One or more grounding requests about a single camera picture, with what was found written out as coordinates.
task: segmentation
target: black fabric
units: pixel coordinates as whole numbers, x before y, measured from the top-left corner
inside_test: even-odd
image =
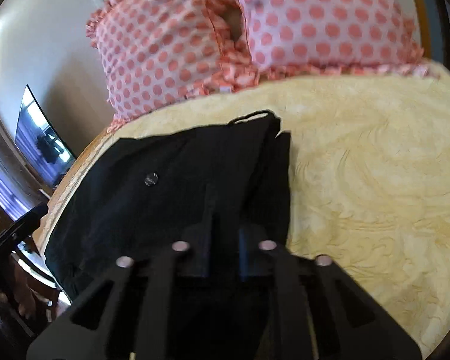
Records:
[[[218,195],[214,241],[234,273],[243,218],[286,241],[290,136],[279,132],[280,120],[266,112],[169,136],[120,139],[67,204],[46,248],[47,265],[74,299],[119,256],[141,260],[180,239],[201,221],[210,184]],[[150,173],[158,182],[149,187]]]
[[[47,265],[74,299],[119,256],[142,260],[179,240],[214,199],[216,284],[174,293],[171,347],[177,359],[252,358],[269,299],[266,291],[240,285],[238,231],[250,221],[285,244],[289,146],[290,134],[280,133],[280,120],[269,111],[228,125],[120,139],[63,211],[46,248]],[[152,173],[158,181],[147,186]]]

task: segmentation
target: bed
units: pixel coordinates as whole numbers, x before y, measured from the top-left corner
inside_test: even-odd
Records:
[[[430,56],[423,0],[400,3],[420,24],[414,37]],[[87,170],[118,139],[270,109],[292,133],[289,249],[332,256],[413,337],[423,358],[434,351],[430,358],[441,358],[437,346],[450,330],[450,72],[430,64],[438,78],[299,76],[104,131],[56,189],[36,244],[43,254]]]

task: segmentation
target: tv screen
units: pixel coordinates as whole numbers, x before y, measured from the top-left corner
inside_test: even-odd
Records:
[[[44,183],[55,188],[75,161],[27,85],[17,123],[15,144]]]

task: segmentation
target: metal pin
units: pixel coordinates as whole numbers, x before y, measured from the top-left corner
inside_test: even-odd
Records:
[[[122,256],[117,258],[116,265],[120,268],[130,268],[133,265],[132,257]]]
[[[186,251],[190,245],[185,241],[177,241],[172,244],[172,249],[174,251]]]
[[[258,247],[262,251],[272,251],[273,249],[275,249],[277,247],[277,244],[275,242],[273,242],[272,240],[267,239],[265,241],[260,242],[258,244]]]

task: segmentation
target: wooden chair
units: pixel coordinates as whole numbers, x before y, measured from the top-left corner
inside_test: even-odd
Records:
[[[424,56],[450,71],[450,15],[447,0],[415,0]]]
[[[23,324],[20,316],[0,313],[0,360],[25,360],[26,351],[33,340],[33,332]]]
[[[0,233],[13,225],[13,219],[0,206]],[[56,308],[60,295],[60,289],[55,281],[55,278],[49,274],[48,269],[43,266],[38,266],[35,262],[41,260],[38,254],[37,246],[31,236],[24,240],[26,250],[21,250],[20,247],[15,248],[15,253],[12,254],[14,260],[21,265],[23,275],[26,276],[26,281],[30,290],[32,290],[37,298],[44,301],[47,309],[47,317],[49,322],[56,319]]]

